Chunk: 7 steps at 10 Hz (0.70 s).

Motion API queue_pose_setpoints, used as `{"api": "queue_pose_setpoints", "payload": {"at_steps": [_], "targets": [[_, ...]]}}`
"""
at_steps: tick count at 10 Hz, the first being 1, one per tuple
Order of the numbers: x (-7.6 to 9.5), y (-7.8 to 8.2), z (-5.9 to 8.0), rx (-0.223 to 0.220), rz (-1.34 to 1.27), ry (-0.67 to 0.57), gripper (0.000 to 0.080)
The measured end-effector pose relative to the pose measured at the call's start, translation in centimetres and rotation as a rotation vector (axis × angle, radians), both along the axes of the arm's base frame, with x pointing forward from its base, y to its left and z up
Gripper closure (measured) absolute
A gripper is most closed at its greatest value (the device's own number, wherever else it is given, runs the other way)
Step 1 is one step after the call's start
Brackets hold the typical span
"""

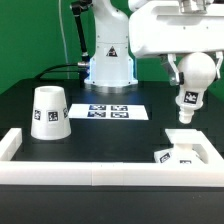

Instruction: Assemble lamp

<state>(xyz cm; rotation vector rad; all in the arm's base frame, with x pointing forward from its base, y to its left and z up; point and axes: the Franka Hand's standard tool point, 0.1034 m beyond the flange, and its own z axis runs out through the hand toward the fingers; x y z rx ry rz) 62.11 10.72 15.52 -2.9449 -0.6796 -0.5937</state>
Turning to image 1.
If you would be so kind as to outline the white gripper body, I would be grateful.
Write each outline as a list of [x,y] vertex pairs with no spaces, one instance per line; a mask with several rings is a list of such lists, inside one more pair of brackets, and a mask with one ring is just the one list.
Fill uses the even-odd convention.
[[177,0],[130,4],[130,48],[136,58],[224,51],[224,4],[206,14],[184,14]]

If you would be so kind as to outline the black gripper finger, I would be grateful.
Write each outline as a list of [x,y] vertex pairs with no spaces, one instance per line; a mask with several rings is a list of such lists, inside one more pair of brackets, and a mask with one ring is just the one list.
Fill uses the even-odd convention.
[[178,86],[184,83],[183,73],[178,70],[175,62],[175,54],[167,54],[161,57],[161,64],[169,76],[171,86]]
[[216,67],[215,80],[221,79],[220,68],[222,66],[222,62],[223,62],[223,52],[222,51],[216,51],[215,52],[215,67]]

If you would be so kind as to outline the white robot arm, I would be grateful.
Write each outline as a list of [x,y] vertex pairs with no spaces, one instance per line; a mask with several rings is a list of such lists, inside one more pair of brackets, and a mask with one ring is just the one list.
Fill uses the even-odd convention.
[[129,0],[131,16],[110,0],[92,0],[96,50],[86,82],[97,87],[133,85],[129,58],[160,57],[170,83],[181,85],[178,55],[203,52],[213,55],[215,68],[224,56],[224,4],[214,0]]

